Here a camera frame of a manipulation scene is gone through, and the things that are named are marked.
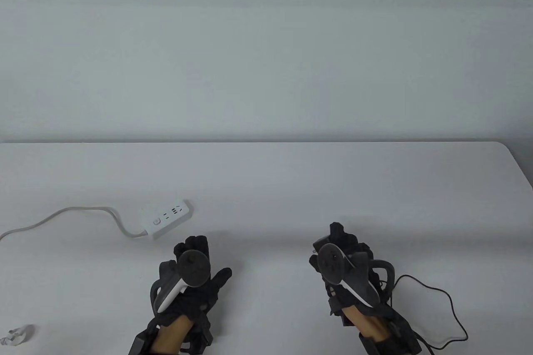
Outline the person's left hand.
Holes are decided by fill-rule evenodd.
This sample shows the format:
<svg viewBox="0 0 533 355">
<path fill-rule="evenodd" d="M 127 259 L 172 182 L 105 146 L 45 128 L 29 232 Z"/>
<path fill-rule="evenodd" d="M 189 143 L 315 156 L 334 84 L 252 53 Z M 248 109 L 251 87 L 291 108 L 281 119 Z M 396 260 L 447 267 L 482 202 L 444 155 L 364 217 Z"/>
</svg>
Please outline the person's left hand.
<svg viewBox="0 0 533 355">
<path fill-rule="evenodd" d="M 184 242 L 178 243 L 174 247 L 175 260 L 162 262 L 159 265 L 159 277 L 152 284 L 150 300 L 154 304 L 156 289 L 161 293 L 164 287 L 170 283 L 171 278 L 176 275 L 177 262 L 181 259 L 185 251 L 198 250 L 209 258 L 208 240 L 205 236 L 190 236 Z M 193 323 L 204 313 L 208 313 L 219 298 L 221 288 L 232 277 L 232 269 L 222 268 L 215 275 L 200 287 L 189 287 L 183 294 L 179 294 L 163 313 L 158 313 L 153 305 L 153 323 L 158 326 L 168 327 L 179 317 L 185 316 Z"/>
</svg>

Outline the person's right hand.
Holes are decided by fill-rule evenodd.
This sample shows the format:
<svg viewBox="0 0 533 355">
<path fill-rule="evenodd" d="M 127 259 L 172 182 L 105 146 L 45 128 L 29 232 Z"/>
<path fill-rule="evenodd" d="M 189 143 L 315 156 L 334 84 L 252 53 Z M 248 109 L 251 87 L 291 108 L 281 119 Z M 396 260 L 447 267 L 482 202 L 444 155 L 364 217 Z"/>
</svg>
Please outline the person's right hand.
<svg viewBox="0 0 533 355">
<path fill-rule="evenodd" d="M 388 305 L 395 282 L 394 266 L 375 259 L 365 243 L 347 233 L 339 222 L 330 225 L 329 235 L 313 243 L 311 266 L 325 283 L 331 314 L 356 307 L 363 315 L 394 320 Z"/>
</svg>

